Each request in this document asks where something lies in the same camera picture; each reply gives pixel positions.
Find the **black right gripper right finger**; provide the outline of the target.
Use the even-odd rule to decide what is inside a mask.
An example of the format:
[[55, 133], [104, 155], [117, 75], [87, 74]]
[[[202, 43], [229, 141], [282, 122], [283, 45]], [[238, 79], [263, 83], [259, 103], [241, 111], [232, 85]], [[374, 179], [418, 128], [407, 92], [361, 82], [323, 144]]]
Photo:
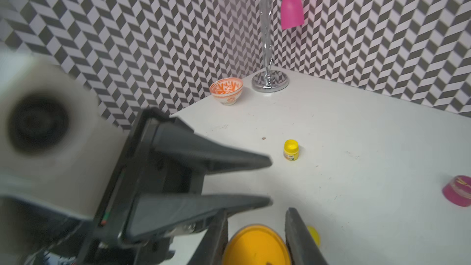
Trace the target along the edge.
[[299, 212], [290, 207], [285, 215], [285, 238], [293, 265], [327, 265]]

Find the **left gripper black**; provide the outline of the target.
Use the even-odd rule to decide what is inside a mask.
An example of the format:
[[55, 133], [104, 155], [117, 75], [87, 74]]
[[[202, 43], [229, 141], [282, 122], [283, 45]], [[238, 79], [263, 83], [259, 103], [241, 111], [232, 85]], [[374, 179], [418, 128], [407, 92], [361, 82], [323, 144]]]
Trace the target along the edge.
[[155, 107], [141, 110], [76, 264], [160, 265], [170, 260], [175, 254], [170, 249], [172, 238], [161, 235], [219, 211], [234, 215], [272, 205], [266, 196], [200, 195], [203, 174], [270, 166], [269, 156], [208, 140]]

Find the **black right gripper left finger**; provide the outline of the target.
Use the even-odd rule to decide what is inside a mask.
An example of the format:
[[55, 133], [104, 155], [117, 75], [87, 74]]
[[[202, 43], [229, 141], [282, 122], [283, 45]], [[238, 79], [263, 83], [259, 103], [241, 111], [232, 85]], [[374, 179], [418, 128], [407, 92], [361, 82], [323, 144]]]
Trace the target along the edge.
[[227, 211], [220, 210], [187, 265], [222, 265], [228, 245]]

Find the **orange paint jar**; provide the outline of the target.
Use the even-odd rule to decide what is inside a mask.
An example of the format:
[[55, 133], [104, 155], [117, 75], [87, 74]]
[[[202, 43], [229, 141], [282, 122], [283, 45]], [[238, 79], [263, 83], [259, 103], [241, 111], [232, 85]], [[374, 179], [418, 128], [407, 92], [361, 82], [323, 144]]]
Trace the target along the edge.
[[264, 225], [240, 229], [229, 241], [223, 254], [223, 265], [291, 265], [283, 239]]

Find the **pink paint jar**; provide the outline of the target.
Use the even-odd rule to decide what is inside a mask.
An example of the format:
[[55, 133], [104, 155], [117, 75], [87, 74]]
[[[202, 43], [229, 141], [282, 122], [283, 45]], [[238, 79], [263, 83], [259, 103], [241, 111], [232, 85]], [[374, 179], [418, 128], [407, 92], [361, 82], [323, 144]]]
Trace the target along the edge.
[[471, 178], [457, 175], [442, 189], [442, 194], [457, 206], [469, 207], [471, 205]]

